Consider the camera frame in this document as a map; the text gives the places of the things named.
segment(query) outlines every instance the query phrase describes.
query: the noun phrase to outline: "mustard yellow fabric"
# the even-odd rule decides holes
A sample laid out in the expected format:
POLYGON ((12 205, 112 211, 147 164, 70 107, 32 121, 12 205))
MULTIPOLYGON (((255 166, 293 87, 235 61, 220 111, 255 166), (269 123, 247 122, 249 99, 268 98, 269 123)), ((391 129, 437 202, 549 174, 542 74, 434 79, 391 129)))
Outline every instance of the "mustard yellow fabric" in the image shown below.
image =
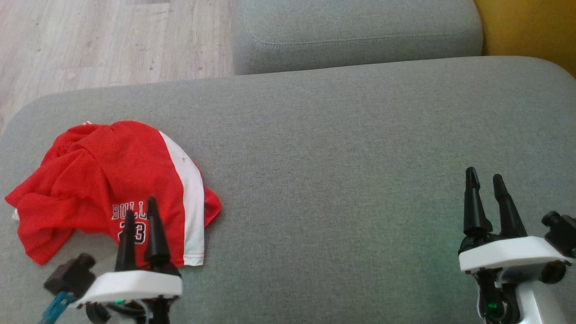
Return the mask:
POLYGON ((475 0, 484 55, 546 59, 576 77, 576 0, 475 0))

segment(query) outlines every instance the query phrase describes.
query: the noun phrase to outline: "gray sofa cushion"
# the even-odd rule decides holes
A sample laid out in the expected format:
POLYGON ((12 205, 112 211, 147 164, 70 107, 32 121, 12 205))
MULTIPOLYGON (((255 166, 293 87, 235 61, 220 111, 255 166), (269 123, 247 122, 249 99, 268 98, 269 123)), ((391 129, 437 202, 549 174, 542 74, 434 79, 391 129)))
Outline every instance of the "gray sofa cushion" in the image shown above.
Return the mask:
POLYGON ((237 0, 236 74, 480 55, 473 0, 237 0))
MULTIPOLYGON (((464 170, 503 175, 526 229, 576 213, 576 81, 546 61, 440 59, 93 89, 44 97, 0 141, 0 194, 86 120, 135 119, 196 161, 222 201, 201 268, 184 268, 173 323, 475 323, 460 273, 464 170)), ((42 282, 82 251, 96 271, 115 246, 75 235, 40 268, 0 204, 0 322, 37 321, 42 282)), ((576 321, 576 269, 554 286, 576 321)), ((87 323, 68 311, 62 323, 87 323)))

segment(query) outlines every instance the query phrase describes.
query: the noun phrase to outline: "wooden floor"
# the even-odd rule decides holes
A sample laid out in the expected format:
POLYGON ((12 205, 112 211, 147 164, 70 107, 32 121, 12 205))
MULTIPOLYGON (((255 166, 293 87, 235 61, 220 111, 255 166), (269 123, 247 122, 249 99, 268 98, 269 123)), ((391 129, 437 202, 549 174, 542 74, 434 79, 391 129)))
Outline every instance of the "wooden floor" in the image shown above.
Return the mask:
POLYGON ((0 130, 62 91, 232 75, 234 0, 0 0, 0 130))

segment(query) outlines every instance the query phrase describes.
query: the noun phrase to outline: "blue connector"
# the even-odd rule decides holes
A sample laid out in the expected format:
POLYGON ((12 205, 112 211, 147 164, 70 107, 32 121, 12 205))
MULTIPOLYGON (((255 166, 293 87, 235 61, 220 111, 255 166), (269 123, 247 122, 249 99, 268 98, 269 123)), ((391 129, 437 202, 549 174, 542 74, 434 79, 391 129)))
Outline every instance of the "blue connector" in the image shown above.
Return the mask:
POLYGON ((52 303, 46 308, 44 314, 42 314, 42 320, 39 324, 54 324, 56 320, 62 315, 69 304, 74 301, 74 294, 71 292, 61 291, 59 292, 52 303))

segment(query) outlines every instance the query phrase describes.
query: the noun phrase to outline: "stitching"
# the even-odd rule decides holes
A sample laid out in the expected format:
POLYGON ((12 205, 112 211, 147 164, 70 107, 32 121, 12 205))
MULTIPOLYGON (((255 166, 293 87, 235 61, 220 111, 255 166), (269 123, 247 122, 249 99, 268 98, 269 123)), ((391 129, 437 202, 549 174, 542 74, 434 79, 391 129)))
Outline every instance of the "stitching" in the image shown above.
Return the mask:
POLYGON ((306 44, 306 45, 310 45, 310 46, 322 46, 323 44, 333 45, 333 44, 330 44, 332 42, 353 44, 353 43, 359 43, 359 42, 382 41, 385 39, 398 39, 398 38, 410 38, 410 37, 456 36, 456 35, 462 35, 465 33, 469 33, 472 30, 472 28, 470 28, 470 29, 467 29, 467 30, 459 32, 459 33, 444 33, 444 34, 436 34, 436 35, 413 34, 413 35, 403 35, 403 36, 368 36, 368 37, 363 37, 363 38, 324 39, 324 40, 318 40, 318 41, 305 41, 305 42, 294 42, 294 43, 265 42, 264 40, 261 40, 254 35, 254 33, 252 32, 252 29, 250 28, 250 25, 248 24, 248 22, 246 20, 246 15, 244 14, 244 12, 245 12, 245 10, 242 11, 242 20, 244 21, 244 26, 248 30, 248 33, 250 33, 250 36, 252 36, 252 38, 256 42, 258 42, 264 46, 268 45, 268 47, 273 47, 273 45, 280 45, 280 46, 284 46, 284 47, 288 47, 288 46, 300 47, 300 46, 297 46, 300 44, 306 44))

